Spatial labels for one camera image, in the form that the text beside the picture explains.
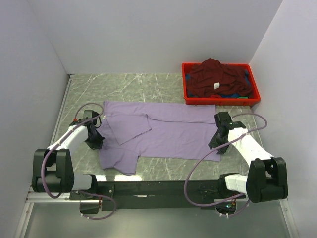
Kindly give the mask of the lavender t shirt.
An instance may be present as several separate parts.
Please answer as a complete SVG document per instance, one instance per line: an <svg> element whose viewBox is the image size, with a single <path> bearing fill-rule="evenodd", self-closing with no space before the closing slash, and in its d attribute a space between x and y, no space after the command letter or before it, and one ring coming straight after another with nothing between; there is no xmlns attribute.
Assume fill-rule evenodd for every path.
<svg viewBox="0 0 317 238"><path fill-rule="evenodd" d="M104 101L102 169L136 172L139 157L198 160L217 131L214 105Z"/></svg>

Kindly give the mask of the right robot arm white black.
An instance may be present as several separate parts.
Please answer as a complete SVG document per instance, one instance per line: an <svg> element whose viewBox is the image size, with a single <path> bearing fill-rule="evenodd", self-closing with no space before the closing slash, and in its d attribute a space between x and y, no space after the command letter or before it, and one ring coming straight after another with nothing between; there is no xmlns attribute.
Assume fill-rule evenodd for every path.
<svg viewBox="0 0 317 238"><path fill-rule="evenodd" d="M210 149L224 154L232 145L249 166L248 174L221 175L217 192L228 198L234 192L248 196L251 202L267 202L288 196L287 167L281 157L274 157L258 144L246 128L222 127L209 142Z"/></svg>

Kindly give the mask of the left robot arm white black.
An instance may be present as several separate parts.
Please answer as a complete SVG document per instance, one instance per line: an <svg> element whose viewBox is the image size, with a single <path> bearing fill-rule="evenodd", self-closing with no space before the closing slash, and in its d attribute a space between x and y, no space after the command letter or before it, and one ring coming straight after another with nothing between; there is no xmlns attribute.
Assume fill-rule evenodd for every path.
<svg viewBox="0 0 317 238"><path fill-rule="evenodd" d="M33 158L32 189L34 192L68 193L81 190L87 199L98 196L95 175L79 174L73 170L71 155L85 142L92 150L101 149L104 138L92 122L72 123L67 132L46 149L38 149Z"/></svg>

